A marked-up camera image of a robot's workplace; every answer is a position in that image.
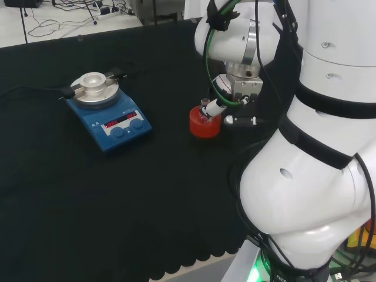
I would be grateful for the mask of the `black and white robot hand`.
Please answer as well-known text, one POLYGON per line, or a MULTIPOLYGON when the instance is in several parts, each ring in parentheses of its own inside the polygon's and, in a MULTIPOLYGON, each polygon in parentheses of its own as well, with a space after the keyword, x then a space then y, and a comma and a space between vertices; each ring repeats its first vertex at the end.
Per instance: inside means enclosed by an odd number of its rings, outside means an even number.
POLYGON ((220 74, 212 81, 210 90, 215 100, 202 105, 200 112, 209 121, 223 115, 224 124, 232 127, 255 127, 263 122, 257 117, 257 102, 263 86, 259 78, 241 78, 220 74))

